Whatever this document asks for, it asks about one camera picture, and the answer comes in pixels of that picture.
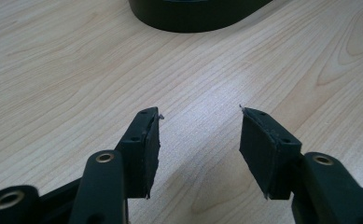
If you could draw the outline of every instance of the black mechanical arm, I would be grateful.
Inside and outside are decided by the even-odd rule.
[[[140,111],[115,150],[91,155],[77,179],[38,196],[32,186],[0,190],[0,224],[129,223],[128,198],[149,198],[158,169],[158,108]]]
[[[243,108],[240,151],[264,196],[288,200],[297,224],[363,223],[363,188],[329,155],[301,142],[268,114]]]

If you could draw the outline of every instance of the laminate tabletop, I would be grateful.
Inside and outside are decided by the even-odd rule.
[[[293,223],[239,152],[239,107],[271,114],[363,187],[363,0],[274,0],[232,26],[176,34],[126,0],[0,1],[0,189],[45,194],[157,106],[161,150],[138,223]]]

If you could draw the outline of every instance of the screw hole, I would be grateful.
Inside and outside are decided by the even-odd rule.
[[[105,216],[103,214],[97,213],[88,217],[86,220],[87,224],[101,224],[105,221]]]
[[[285,143],[291,143],[291,140],[289,140],[289,139],[287,139],[287,138],[282,138],[281,139],[283,142],[285,142]]]
[[[112,161],[112,159],[114,159],[114,154],[111,153],[103,153],[101,155],[99,155],[98,157],[96,157],[96,161],[97,162],[108,162],[108,161]]]
[[[323,165],[333,165],[333,161],[330,158],[324,156],[314,156],[313,159]]]
[[[13,205],[21,202],[24,198],[24,193],[21,190],[14,190],[8,192],[0,197],[0,210],[12,207]]]

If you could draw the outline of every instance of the light wood grain surface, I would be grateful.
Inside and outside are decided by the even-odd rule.
[[[157,106],[160,166],[138,223],[293,223],[239,153],[239,105],[270,113],[303,153],[363,187],[363,0],[273,1],[228,28],[148,27],[126,0],[0,1],[0,189],[44,194]]]

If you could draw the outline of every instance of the black object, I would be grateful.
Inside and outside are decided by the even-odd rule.
[[[140,111],[115,150],[87,161],[82,178],[39,197],[36,188],[0,190],[0,223],[128,223],[128,198],[149,198],[158,169],[158,108]]]
[[[134,15],[160,30],[198,33],[240,21],[272,0],[129,0]]]
[[[240,151],[265,197],[289,199],[296,223],[363,223],[363,188],[329,155],[301,143],[268,114],[243,108]]]

